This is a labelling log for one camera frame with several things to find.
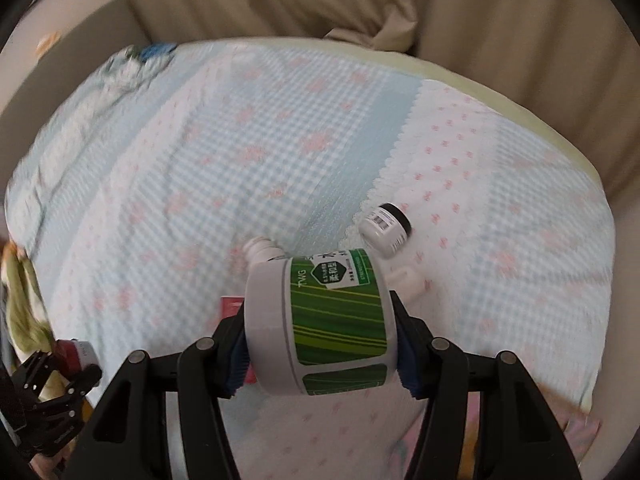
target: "bed sheet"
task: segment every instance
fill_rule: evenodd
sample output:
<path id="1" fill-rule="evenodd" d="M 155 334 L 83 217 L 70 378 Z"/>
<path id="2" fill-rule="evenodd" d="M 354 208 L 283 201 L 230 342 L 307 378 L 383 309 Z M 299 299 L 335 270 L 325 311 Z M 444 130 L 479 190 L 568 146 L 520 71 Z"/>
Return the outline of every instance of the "bed sheet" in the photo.
<path id="1" fill-rule="evenodd" d="M 609 307 L 602 188 L 441 81 L 244 41 L 151 63 L 121 52 L 38 136 L 7 217 L 56 336 L 91 341 L 110 378 L 133 349 L 177 352 L 213 332 L 218 298 L 243 292 L 248 238 L 290 254 L 359 246 L 355 224 L 388 200 L 414 226 L 384 262 L 423 273 L 412 314 L 467 351 L 513 349 L 584 402 Z M 223 414 L 243 478 L 382 478 L 422 408 L 397 381 L 295 400 L 254 385 Z"/>

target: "bed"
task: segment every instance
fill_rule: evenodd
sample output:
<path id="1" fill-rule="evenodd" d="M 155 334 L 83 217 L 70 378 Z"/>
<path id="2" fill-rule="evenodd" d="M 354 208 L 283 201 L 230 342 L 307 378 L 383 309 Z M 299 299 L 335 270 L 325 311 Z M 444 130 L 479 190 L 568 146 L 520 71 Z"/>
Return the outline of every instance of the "bed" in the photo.
<path id="1" fill-rule="evenodd" d="M 135 348 L 147 348 L 152 354 L 182 349 L 215 327 L 219 318 L 216 300 L 220 295 L 242 293 L 244 268 L 239 247 L 248 236 L 271 235 L 289 253 L 353 246 L 359 242 L 353 227 L 358 218 L 378 202 L 393 200 L 414 215 L 418 233 L 427 234 L 424 237 L 418 234 L 412 240 L 415 245 L 402 252 L 405 260 L 400 258 L 389 265 L 426 266 L 424 297 L 431 295 L 437 298 L 435 303 L 450 306 L 440 310 L 446 312 L 446 316 L 437 316 L 434 300 L 430 303 L 425 299 L 412 306 L 414 312 L 425 317 L 435 333 L 452 338 L 465 350 L 491 354 L 503 345 L 510 346 L 526 356 L 526 364 L 538 380 L 561 391 L 573 402 L 590 407 L 609 317 L 612 219 L 598 173 L 551 127 L 502 95 L 437 65 L 343 43 L 245 40 L 185 44 L 151 58 L 148 64 L 138 67 L 135 74 L 124 73 L 125 68 L 124 72 L 116 73 L 118 67 L 126 67 L 137 55 L 130 50 L 120 52 L 80 86 L 43 129 L 15 172 L 6 197 L 12 235 L 34 258 L 58 337 L 94 341 L 108 375 L 113 375 L 124 356 Z M 129 79 L 119 80 L 123 74 Z M 233 85 L 225 87 L 231 80 Z M 84 101 L 92 89 L 105 81 L 115 82 L 119 90 L 107 92 L 106 101 L 100 100 L 102 95 L 85 107 Z M 155 81 L 162 84 L 154 86 Z M 282 94 L 287 88 L 290 94 Z M 240 105 L 239 96 L 254 96 L 258 104 Z M 300 104 L 294 108 L 291 103 L 296 99 Z M 219 110 L 207 106 L 211 100 L 220 102 Z M 333 107 L 331 110 L 327 108 L 329 104 Z M 164 119 L 159 115 L 163 107 L 169 108 Z M 72 118 L 77 110 L 84 110 L 85 115 Z M 303 114 L 297 118 L 296 112 L 300 110 Z M 353 123 L 344 117 L 338 120 L 336 110 L 344 117 L 355 114 L 359 119 Z M 479 122 L 469 125 L 476 119 Z M 454 120 L 469 121 L 469 124 L 449 124 Z M 126 130 L 125 126 L 132 121 L 138 124 Z M 286 126 L 287 121 L 293 126 Z M 318 122 L 316 127 L 311 127 L 312 121 Z M 367 127 L 362 126 L 362 121 L 369 121 Z M 212 134 L 212 124 L 224 124 L 225 131 L 234 134 L 228 139 Z M 427 132 L 425 124 L 430 127 Z M 366 133 L 372 131 L 376 142 L 369 146 L 363 140 L 367 139 Z M 274 132 L 290 137 L 284 137 L 287 142 L 279 144 Z M 478 135 L 482 142 L 472 140 Z M 69 136 L 66 146 L 59 142 L 62 146 L 52 152 L 49 143 L 65 140 L 65 136 Z M 166 142 L 155 146 L 155 139 Z M 420 144 L 425 139 L 429 142 Z M 516 148 L 508 144 L 513 139 L 519 139 Z M 134 140 L 140 145 L 129 153 L 127 150 L 136 143 Z M 70 146 L 76 141 L 79 144 L 74 151 Z M 444 149 L 456 142 L 463 143 L 464 149 L 460 148 L 453 156 L 443 155 Z M 150 146 L 157 152 L 150 152 Z M 106 153 L 111 153 L 113 165 L 109 173 L 106 170 L 101 173 L 99 162 L 103 157 L 108 158 Z M 287 155 L 279 166 L 268 161 L 278 153 Z M 436 163 L 427 163 L 426 159 L 433 155 L 439 157 Z M 47 157 L 50 162 L 55 159 L 48 166 Z M 295 167 L 287 167 L 292 160 L 296 161 Z M 481 166 L 489 160 L 492 166 Z M 349 174 L 343 168 L 351 161 L 357 161 L 356 169 Z M 266 166 L 266 162 L 270 166 L 268 170 L 256 169 Z M 51 177 L 44 186 L 43 182 L 33 179 L 38 171 L 42 173 L 43 164 L 49 168 L 45 173 L 50 170 L 47 174 Z M 185 170 L 190 166 L 195 168 L 191 173 Z M 482 168 L 486 179 L 469 179 L 472 174 L 482 173 Z M 305 175 L 309 169 L 317 174 Z M 265 178 L 265 171 L 270 174 L 269 178 Z M 237 182 L 232 178 L 236 173 L 242 175 L 240 180 L 236 177 Z M 142 185 L 144 176 L 151 174 L 155 177 Z M 528 258 L 535 251 L 517 253 L 524 238 L 518 241 L 513 233 L 505 235 L 503 231 L 490 240 L 480 232 L 487 225 L 508 227 L 507 230 L 519 225 L 512 221 L 500 224 L 495 218 L 489 218 L 488 204 L 492 202 L 493 188 L 482 186 L 488 186 L 489 176 L 496 174 L 500 182 L 507 183 L 496 188 L 500 189 L 498 194 L 509 197 L 508 203 L 501 207 L 514 218 L 524 216 L 529 222 L 523 224 L 527 233 L 532 226 L 537 229 L 538 238 L 527 242 L 530 243 L 527 247 L 537 244 L 543 251 L 535 256 L 538 264 L 541 254 L 556 257 L 563 251 L 575 253 L 576 249 L 584 248 L 579 258 L 584 266 L 578 273 L 588 275 L 587 281 L 595 282 L 594 288 L 580 290 L 576 280 L 565 280 L 557 297 L 551 294 L 557 303 L 552 301 L 550 305 L 548 298 L 540 297 L 539 287 L 516 297 L 513 297 L 512 286 L 504 288 L 505 280 L 531 277 L 527 269 L 534 265 L 533 256 Z M 522 174 L 527 176 L 518 187 L 517 176 Z M 562 174 L 562 179 L 558 179 L 558 174 Z M 539 178 L 546 184 L 540 184 Z M 251 182 L 251 186 L 239 182 Z M 527 189 L 531 182 L 538 183 Z M 564 186 L 558 182 L 566 184 L 566 194 L 554 196 Z M 434 186 L 438 186 L 438 190 L 431 189 Z M 347 188 L 348 192 L 332 194 L 332 190 Z M 454 199 L 445 198 L 458 188 L 460 194 Z M 469 202 L 470 196 L 477 199 L 476 202 Z M 536 199 L 539 204 L 554 206 L 535 210 L 532 205 Z M 444 201 L 447 201 L 447 215 L 434 209 L 436 205 L 444 206 Z M 184 215 L 193 203 L 206 205 L 189 213 L 186 220 L 171 219 Z M 560 205 L 564 207 L 559 215 Z M 433 236 L 439 222 L 442 222 L 440 226 L 455 224 L 453 219 L 462 216 L 465 207 L 471 212 L 467 223 L 454 225 L 451 235 Z M 154 212 L 160 215 L 152 218 Z M 476 217 L 482 216 L 476 214 L 479 212 L 489 216 L 478 221 Z M 216 217 L 213 222 L 207 220 L 212 214 Z M 560 224 L 570 226 L 565 227 L 568 231 L 556 228 L 553 219 L 558 217 Z M 242 221 L 236 221 L 229 231 L 229 225 L 237 218 Z M 569 231 L 580 235 L 571 238 Z M 460 233 L 465 235 L 464 243 L 456 238 Z M 434 240 L 428 242 L 425 237 Z M 482 261 L 474 259 L 481 242 L 493 243 L 480 251 L 484 254 Z M 436 251 L 447 251 L 449 243 L 458 248 L 451 261 L 430 258 Z M 559 267 L 550 272 L 576 270 L 576 261 L 558 258 L 554 263 Z M 461 269 L 472 272 L 465 276 Z M 161 276 L 167 273 L 171 275 L 168 288 L 158 286 Z M 225 279 L 217 279 L 215 273 Z M 467 300 L 469 304 L 482 304 L 485 310 L 451 314 L 454 305 L 466 304 L 455 297 L 453 291 L 465 289 L 473 282 L 473 274 L 483 282 L 490 277 L 495 279 L 490 292 L 485 283 L 480 288 L 476 285 L 469 289 L 470 294 L 475 295 L 474 300 Z M 220 281 L 226 283 L 224 290 L 220 288 Z M 199 290 L 197 298 L 190 296 L 194 287 Z M 145 301 L 146 306 L 140 306 L 141 298 L 153 299 Z M 487 307 L 499 298 L 505 298 L 504 304 Z M 584 298 L 575 305 L 584 315 L 579 320 L 574 316 L 574 324 L 567 330 L 577 329 L 579 333 L 588 333 L 587 337 L 578 341 L 579 338 L 568 338 L 569 332 L 554 332 L 563 325 L 564 319 L 556 320 L 555 327 L 545 327 L 542 332 L 532 329 L 548 319 L 550 312 L 560 312 L 562 305 L 572 303 L 575 298 Z M 507 312 L 509 304 L 518 307 L 514 312 Z M 176 310 L 176 305 L 193 308 Z M 549 305 L 549 310 L 544 310 L 545 305 Z M 493 307 L 500 314 L 507 312 L 506 316 L 500 317 L 491 311 Z M 523 317 L 528 319 L 521 325 L 519 321 L 514 322 Z M 551 338 L 553 341 L 548 341 L 545 337 L 551 333 L 556 335 Z M 545 342 L 536 345 L 540 338 Z M 550 367 L 549 354 L 541 352 L 540 346 L 546 348 L 547 343 L 558 344 L 558 340 L 567 339 L 576 346 L 555 348 L 560 358 Z M 588 359 L 578 363 L 575 356 L 588 354 L 587 348 L 591 352 Z M 261 406 L 267 402 L 255 389 L 247 387 L 241 391 L 245 396 L 244 405 Z M 328 412 L 342 409 L 342 406 L 335 407 L 339 402 L 327 402 L 314 409 Z M 347 407 L 353 401 L 345 399 L 344 402 Z M 371 402 L 384 402 L 384 399 Z M 386 421 L 390 442 L 398 440 L 421 409 L 404 400 L 401 405 L 406 406 L 406 412 L 401 410 L 393 421 Z M 272 413 L 279 413 L 277 406 L 270 408 Z M 307 408 L 300 404 L 296 407 L 300 412 L 293 410 L 291 416 L 306 416 Z M 354 410 L 353 416 L 371 416 L 373 412 L 369 412 Z M 266 425 L 268 417 L 261 419 L 257 412 L 231 405 L 226 407 L 225 416 L 233 446 L 239 446 L 234 450 L 238 450 L 239 456 L 249 456 L 247 449 L 260 450 L 264 455 L 256 453 L 252 460 L 257 460 L 262 468 L 268 452 L 262 450 L 260 432 L 248 440 L 246 428 L 248 424 Z M 340 432 L 342 428 L 339 424 L 335 429 Z M 382 463 L 360 456 L 356 445 L 358 436 L 353 431 L 351 434 L 354 440 L 348 450 L 353 448 L 352 455 L 359 460 L 354 462 L 358 470 L 369 467 L 372 475 L 380 473 Z M 286 435 L 279 437 L 283 439 L 282 452 L 289 455 L 286 450 L 293 446 L 285 442 Z M 287 460 L 280 459 L 280 462 L 289 467 L 289 472 L 299 467 Z M 249 460 L 243 466 L 248 474 L 257 474 L 255 462 Z"/>

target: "brown curtain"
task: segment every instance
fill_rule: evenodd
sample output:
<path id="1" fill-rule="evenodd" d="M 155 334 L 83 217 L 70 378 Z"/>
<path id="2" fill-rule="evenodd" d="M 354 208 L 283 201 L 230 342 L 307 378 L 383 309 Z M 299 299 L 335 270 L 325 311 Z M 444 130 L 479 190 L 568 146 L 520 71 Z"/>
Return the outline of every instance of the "brown curtain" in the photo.
<path id="1" fill-rule="evenodd" d="M 153 40 L 329 36 L 412 52 L 569 139 L 610 200 L 640 192 L 640 48 L 609 0 L 130 0 Z"/>

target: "wall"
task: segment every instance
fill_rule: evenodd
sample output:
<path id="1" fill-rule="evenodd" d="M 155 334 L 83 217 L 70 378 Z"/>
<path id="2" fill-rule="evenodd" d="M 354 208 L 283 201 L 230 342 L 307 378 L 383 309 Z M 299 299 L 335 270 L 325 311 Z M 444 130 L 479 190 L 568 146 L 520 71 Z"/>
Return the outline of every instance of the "wall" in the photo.
<path id="1" fill-rule="evenodd" d="M 50 32 L 65 34 L 111 0 L 40 0 L 0 52 L 0 110 L 36 65 L 35 49 Z"/>

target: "red card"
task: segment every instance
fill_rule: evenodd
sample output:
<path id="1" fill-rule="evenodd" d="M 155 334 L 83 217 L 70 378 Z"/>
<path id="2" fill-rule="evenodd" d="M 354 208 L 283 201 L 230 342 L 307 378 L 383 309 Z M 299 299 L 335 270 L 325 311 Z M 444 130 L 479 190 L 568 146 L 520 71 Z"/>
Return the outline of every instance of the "red card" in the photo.
<path id="1" fill-rule="evenodd" d="M 242 296 L 222 296 L 220 298 L 220 311 L 222 312 L 223 319 L 225 317 L 235 316 L 242 306 L 244 298 Z M 255 378 L 254 369 L 249 365 L 246 377 L 244 378 L 244 384 L 254 384 L 257 380 Z"/>

